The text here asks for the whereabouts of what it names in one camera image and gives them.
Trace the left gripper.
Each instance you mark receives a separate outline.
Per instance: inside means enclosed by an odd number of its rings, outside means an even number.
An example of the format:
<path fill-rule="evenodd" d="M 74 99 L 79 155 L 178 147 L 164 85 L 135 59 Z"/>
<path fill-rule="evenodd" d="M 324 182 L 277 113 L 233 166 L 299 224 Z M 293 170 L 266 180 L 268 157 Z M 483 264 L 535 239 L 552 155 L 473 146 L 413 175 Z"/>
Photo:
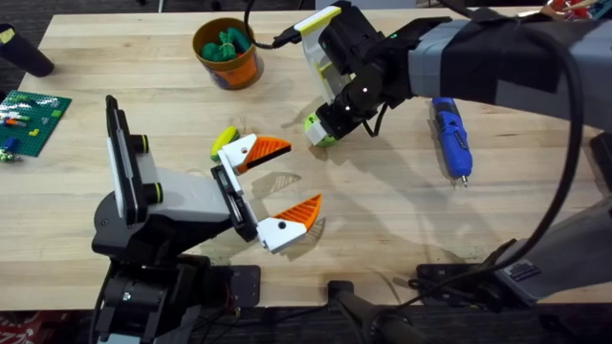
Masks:
<path fill-rule="evenodd" d="M 221 147 L 221 162 L 236 175 L 289 153 L 285 140 L 249 134 Z M 233 228 L 246 242 L 256 238 L 272 254 L 306 236 L 317 220 L 321 195 L 260 221 L 247 213 L 246 203 L 219 183 L 223 168 L 212 175 L 195 176 L 157 167 L 152 155 L 137 158 L 145 183 L 159 183 L 162 201 L 147 209 L 145 219 L 129 225 L 120 214 L 115 193 L 109 193 L 95 213 L 93 252 L 133 264 L 162 264 L 190 248 Z"/>

